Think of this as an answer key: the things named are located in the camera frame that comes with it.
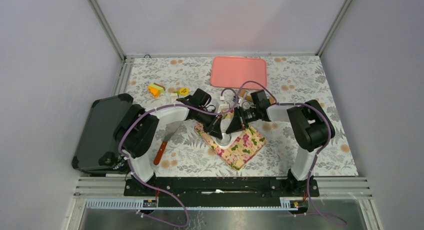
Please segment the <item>white dough ball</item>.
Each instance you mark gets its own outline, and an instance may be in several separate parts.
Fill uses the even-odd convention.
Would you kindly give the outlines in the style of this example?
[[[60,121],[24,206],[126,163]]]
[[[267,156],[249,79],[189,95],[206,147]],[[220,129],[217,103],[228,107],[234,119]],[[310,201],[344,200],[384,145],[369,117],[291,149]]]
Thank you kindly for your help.
[[[242,131],[226,133],[231,121],[232,121],[231,118],[225,118],[221,120],[221,123],[220,123],[220,129],[221,129],[221,135],[222,135],[221,139],[216,138],[214,136],[211,137],[213,141],[222,149],[229,148],[233,143],[236,142],[236,138],[238,138],[242,134]]]

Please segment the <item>floral cutting board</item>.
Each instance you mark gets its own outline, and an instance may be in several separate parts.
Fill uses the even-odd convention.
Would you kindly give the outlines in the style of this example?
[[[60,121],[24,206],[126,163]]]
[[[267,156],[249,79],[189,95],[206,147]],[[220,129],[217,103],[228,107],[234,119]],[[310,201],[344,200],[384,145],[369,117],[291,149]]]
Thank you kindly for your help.
[[[226,118],[232,119],[233,113],[227,113],[222,117]],[[227,149],[220,148],[212,137],[204,132],[202,124],[196,124],[194,130],[209,146],[209,151],[219,156],[235,171],[241,170],[267,144],[266,138],[252,126],[242,130],[241,135]]]

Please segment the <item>metal scraper red handle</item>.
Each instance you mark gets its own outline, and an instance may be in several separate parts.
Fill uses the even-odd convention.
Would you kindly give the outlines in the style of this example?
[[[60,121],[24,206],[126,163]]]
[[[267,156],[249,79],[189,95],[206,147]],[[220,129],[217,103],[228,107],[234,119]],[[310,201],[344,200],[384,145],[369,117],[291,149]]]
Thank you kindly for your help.
[[[177,129],[181,126],[182,123],[183,121],[176,121],[166,125],[164,138],[153,160],[154,165],[158,165],[160,163],[168,142],[170,141],[171,137],[174,135],[174,133],[177,131]]]

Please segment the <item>pink plastic tray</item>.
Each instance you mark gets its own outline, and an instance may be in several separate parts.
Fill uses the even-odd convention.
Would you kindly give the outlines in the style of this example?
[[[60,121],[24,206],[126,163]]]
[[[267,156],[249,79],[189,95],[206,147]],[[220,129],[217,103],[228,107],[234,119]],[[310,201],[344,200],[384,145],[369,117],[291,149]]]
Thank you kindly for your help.
[[[267,63],[260,58],[217,56],[212,61],[210,84],[220,88],[239,88],[259,90],[256,83],[267,86]]]

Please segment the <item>wooden double-ended roller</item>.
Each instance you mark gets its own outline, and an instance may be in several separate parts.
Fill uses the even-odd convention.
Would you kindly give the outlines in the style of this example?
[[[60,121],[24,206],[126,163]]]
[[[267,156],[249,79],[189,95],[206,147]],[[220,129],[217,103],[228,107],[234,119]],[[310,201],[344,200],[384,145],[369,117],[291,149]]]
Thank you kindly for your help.
[[[252,99],[251,95],[246,90],[242,89],[240,91],[240,93],[238,94],[238,96],[240,98],[244,98],[246,101],[248,101],[248,102],[250,102],[250,103],[253,104],[253,99]],[[273,97],[269,97],[268,98],[268,101],[269,101],[269,103],[271,105],[276,103],[276,101],[275,101],[275,99]]]

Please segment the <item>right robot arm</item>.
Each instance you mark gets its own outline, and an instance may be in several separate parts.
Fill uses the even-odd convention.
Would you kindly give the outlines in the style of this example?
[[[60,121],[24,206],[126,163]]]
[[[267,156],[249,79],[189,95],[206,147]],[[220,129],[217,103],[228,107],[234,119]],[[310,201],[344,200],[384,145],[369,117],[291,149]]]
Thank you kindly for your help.
[[[315,99],[305,103],[271,102],[264,90],[255,91],[250,96],[253,106],[248,109],[237,107],[225,133],[239,132],[258,120],[290,123],[298,151],[287,175],[291,179],[286,188],[293,196],[301,195],[313,177],[318,154],[335,136],[335,128]]]

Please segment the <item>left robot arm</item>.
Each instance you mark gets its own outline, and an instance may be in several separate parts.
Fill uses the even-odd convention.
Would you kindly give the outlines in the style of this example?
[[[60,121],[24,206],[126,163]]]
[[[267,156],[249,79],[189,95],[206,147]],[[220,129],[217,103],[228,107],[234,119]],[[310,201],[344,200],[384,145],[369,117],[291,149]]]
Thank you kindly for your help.
[[[131,174],[137,179],[136,189],[144,196],[155,190],[154,176],[148,151],[152,146],[157,128],[169,124],[195,120],[203,131],[219,140],[223,138],[221,116],[207,111],[206,105],[212,97],[198,88],[192,95],[175,102],[147,110],[138,104],[130,107],[114,131],[118,151],[124,155]]]

